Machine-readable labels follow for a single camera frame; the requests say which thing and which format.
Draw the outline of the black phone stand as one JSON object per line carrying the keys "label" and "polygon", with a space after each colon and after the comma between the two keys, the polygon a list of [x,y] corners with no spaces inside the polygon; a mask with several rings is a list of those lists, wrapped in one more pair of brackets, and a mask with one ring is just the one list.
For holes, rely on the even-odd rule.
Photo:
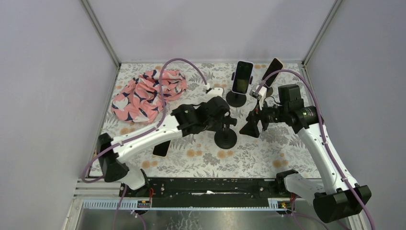
{"label": "black phone stand", "polygon": [[227,118],[221,128],[214,135],[215,144],[221,149],[231,149],[237,143],[237,134],[230,126],[237,124],[236,118]]}
{"label": "black phone stand", "polygon": [[233,81],[231,90],[226,94],[226,102],[231,107],[242,107],[246,101],[246,92],[248,90],[248,82],[246,80],[240,80],[235,76],[235,72],[232,73]]}

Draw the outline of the wooden base phone stand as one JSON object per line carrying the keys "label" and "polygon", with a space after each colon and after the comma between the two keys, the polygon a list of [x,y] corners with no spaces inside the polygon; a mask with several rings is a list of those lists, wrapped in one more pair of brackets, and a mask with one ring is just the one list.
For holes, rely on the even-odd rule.
{"label": "wooden base phone stand", "polygon": [[267,91],[266,91],[266,98],[271,97],[273,94],[273,88],[272,87],[268,87]]}

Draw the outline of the phone with purple case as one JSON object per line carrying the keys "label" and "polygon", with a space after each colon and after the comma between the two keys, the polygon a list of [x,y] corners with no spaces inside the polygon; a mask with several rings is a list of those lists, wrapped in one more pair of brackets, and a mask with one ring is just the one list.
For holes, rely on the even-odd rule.
{"label": "phone with purple case", "polygon": [[239,61],[236,66],[233,77],[231,91],[237,94],[246,94],[249,85],[252,83],[252,71],[254,64],[252,62]]}

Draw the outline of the phone with cream case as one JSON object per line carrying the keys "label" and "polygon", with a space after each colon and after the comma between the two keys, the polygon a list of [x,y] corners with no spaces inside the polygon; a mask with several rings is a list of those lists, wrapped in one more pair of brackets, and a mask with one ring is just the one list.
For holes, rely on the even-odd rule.
{"label": "phone with cream case", "polygon": [[156,157],[162,157],[162,158],[166,157],[168,154],[168,150],[170,148],[170,144],[171,144],[171,141],[169,140],[169,141],[156,145],[153,148],[152,155],[156,156]]}

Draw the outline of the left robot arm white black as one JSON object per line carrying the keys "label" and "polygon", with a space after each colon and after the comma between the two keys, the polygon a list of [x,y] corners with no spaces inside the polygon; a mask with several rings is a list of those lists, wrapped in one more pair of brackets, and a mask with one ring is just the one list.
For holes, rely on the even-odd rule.
{"label": "left robot arm white black", "polygon": [[146,149],[204,131],[215,133],[218,147],[230,149],[237,142],[237,135],[230,126],[236,125],[237,119],[231,117],[228,103],[215,96],[198,105],[182,104],[161,123],[122,136],[111,137],[103,133],[99,135],[96,147],[102,179],[107,183],[124,183],[135,196],[142,197],[148,192],[147,176],[142,169],[130,169],[126,164],[128,160]]}

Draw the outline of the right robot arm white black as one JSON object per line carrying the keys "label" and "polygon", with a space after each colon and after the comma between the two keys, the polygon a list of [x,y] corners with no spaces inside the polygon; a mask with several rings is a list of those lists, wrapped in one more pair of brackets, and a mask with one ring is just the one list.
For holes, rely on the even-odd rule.
{"label": "right robot arm white black", "polygon": [[281,197],[295,194],[303,198],[324,223],[361,213],[372,193],[367,185],[359,185],[340,160],[316,107],[305,106],[296,84],[278,87],[280,102],[273,106],[265,102],[267,90],[259,85],[252,88],[249,94],[257,99],[257,104],[249,112],[240,134],[258,138],[258,123],[264,131],[270,123],[287,124],[309,151],[323,183],[319,185],[296,170],[287,170],[276,175],[275,193]]}

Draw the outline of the floral patterned table mat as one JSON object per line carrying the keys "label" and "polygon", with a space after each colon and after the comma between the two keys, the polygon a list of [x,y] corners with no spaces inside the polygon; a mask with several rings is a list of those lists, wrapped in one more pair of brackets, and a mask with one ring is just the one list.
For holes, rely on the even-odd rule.
{"label": "floral patterned table mat", "polygon": [[[124,89],[133,78],[148,70],[160,70],[163,64],[123,64],[119,71],[113,96]],[[196,63],[208,83],[225,90],[231,89],[231,75],[236,63]],[[204,96],[203,80],[190,65],[174,62],[167,69],[180,70],[187,80],[187,91],[180,99],[169,102],[168,112],[181,104],[198,104]],[[277,88],[286,84],[300,86],[305,106],[312,104],[303,82],[290,73],[280,73],[272,84],[272,96],[279,101]],[[240,135],[239,130],[256,100],[247,95],[247,101],[240,108],[231,107],[231,116],[238,119],[232,129],[238,134],[237,144],[231,149],[220,149],[214,143],[214,132],[202,132],[171,141],[166,157],[153,156],[148,149],[132,158],[131,169],[142,168],[149,177],[227,177],[227,178],[273,178],[276,173],[289,169],[297,170],[303,177],[320,178],[313,159],[291,127],[284,123],[270,124],[259,138]],[[146,125],[119,121],[108,109],[101,133],[112,137],[129,134]]]}

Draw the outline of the pink floral crumpled cloth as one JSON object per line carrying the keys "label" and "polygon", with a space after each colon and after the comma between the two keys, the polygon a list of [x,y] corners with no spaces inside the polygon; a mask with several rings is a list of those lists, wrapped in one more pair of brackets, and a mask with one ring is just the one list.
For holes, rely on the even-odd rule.
{"label": "pink floral crumpled cloth", "polygon": [[185,77],[179,70],[149,70],[133,77],[112,101],[111,112],[128,123],[152,123],[163,109],[160,88],[165,102],[175,101],[186,91]]}

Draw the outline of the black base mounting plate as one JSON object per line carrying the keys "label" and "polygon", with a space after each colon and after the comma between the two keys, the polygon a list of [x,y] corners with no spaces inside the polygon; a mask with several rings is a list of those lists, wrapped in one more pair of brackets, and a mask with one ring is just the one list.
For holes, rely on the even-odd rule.
{"label": "black base mounting plate", "polygon": [[121,184],[119,195],[144,197],[153,208],[262,208],[271,200],[289,202],[292,196],[274,179],[164,177],[148,178],[137,190]]}

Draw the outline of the aluminium frame rail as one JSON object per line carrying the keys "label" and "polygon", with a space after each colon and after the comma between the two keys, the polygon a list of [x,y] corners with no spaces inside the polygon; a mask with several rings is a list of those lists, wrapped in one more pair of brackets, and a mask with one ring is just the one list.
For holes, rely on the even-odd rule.
{"label": "aluminium frame rail", "polygon": [[120,182],[78,182],[74,196],[90,209],[121,210],[285,210],[289,192],[274,179],[151,177],[149,187],[125,189]]}

